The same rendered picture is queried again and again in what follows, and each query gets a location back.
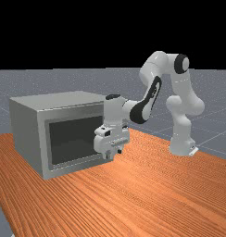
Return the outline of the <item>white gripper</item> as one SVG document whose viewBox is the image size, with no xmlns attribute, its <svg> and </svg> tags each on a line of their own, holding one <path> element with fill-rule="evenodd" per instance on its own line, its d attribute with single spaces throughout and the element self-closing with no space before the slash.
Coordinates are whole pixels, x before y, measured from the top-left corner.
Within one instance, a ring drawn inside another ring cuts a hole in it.
<svg viewBox="0 0 226 237">
<path fill-rule="evenodd" d="M 94 131 L 94 150 L 105 155 L 105 159 L 112 157 L 112 153 L 122 154 L 123 147 L 130 142 L 130 132 L 127 124 L 105 126 Z"/>
</svg>

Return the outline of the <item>grey microwave oven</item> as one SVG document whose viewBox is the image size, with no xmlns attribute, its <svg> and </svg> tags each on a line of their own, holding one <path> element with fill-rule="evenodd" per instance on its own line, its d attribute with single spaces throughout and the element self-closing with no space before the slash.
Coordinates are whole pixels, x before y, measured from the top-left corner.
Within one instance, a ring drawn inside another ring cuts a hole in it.
<svg viewBox="0 0 226 237">
<path fill-rule="evenodd" d="M 105 164 L 94 150 L 104 99 L 83 91 L 11 97 L 16 151 L 45 180 Z"/>
</svg>

